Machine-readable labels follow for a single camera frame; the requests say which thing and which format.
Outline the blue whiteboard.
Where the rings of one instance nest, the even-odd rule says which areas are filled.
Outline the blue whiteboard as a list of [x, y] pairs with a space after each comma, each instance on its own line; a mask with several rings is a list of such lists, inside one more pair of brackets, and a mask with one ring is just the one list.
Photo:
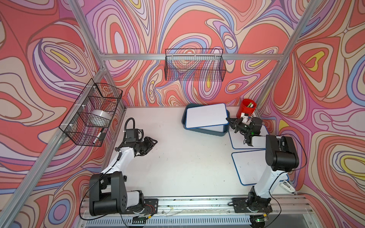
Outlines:
[[230, 136], [232, 147], [235, 150], [256, 150], [256, 149], [265, 149], [266, 148], [266, 145], [264, 142], [260, 142], [256, 146], [247, 145], [245, 143], [244, 136], [240, 132], [235, 133], [234, 130], [231, 128], [229, 130], [229, 136]]
[[234, 152], [231, 154], [238, 179], [243, 186], [255, 185], [266, 167], [265, 150]]
[[227, 125], [226, 105], [211, 104], [190, 107], [186, 111], [185, 126], [188, 129]]

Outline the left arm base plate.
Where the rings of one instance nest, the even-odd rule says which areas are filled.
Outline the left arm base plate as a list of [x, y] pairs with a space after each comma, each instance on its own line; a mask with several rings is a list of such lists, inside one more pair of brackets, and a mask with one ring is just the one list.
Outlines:
[[144, 199], [143, 204], [131, 206], [122, 215], [154, 215], [158, 213], [159, 199]]

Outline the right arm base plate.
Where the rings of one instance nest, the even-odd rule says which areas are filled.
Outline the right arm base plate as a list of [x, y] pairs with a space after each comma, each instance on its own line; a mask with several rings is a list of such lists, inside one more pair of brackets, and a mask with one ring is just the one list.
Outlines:
[[273, 212], [271, 206], [271, 198], [232, 198], [232, 201], [228, 203], [229, 206], [233, 206], [235, 213], [258, 213], [258, 214], [270, 214]]

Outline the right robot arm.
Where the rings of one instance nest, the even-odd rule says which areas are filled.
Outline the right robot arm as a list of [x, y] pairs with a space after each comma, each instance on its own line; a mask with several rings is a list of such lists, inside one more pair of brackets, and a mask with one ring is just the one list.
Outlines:
[[265, 147], [266, 169], [245, 200], [249, 211], [265, 209], [269, 206], [271, 193], [281, 177], [299, 166], [294, 140], [290, 136], [261, 135], [262, 120], [258, 117], [253, 117], [248, 124], [243, 122], [243, 118], [227, 117], [226, 120], [235, 133], [244, 136], [244, 142], [248, 146]]

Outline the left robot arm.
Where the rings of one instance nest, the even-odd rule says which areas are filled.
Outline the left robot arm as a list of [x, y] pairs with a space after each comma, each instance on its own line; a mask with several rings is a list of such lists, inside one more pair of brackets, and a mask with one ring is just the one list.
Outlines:
[[145, 208], [141, 190], [128, 191], [124, 175], [130, 162], [147, 155], [158, 141], [144, 136], [142, 129], [124, 130], [122, 143], [115, 148], [116, 154], [109, 165], [89, 182], [89, 213], [91, 216], [124, 214], [131, 211], [142, 213]]

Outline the teal plastic storage box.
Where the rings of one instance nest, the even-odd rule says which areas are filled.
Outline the teal plastic storage box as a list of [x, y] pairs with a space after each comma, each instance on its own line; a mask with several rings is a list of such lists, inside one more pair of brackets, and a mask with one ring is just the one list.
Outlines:
[[185, 107], [184, 113], [182, 115], [181, 123], [183, 125], [183, 128], [188, 131], [198, 132], [202, 134], [208, 134], [208, 135], [214, 135], [214, 136], [225, 136], [226, 133], [229, 131], [230, 126], [229, 124], [226, 125], [217, 125], [217, 126], [206, 126], [206, 127], [200, 127], [200, 128], [187, 128], [186, 127], [186, 116], [187, 116], [187, 110], [190, 108], [196, 108], [201, 107], [202, 104], [188, 104]]

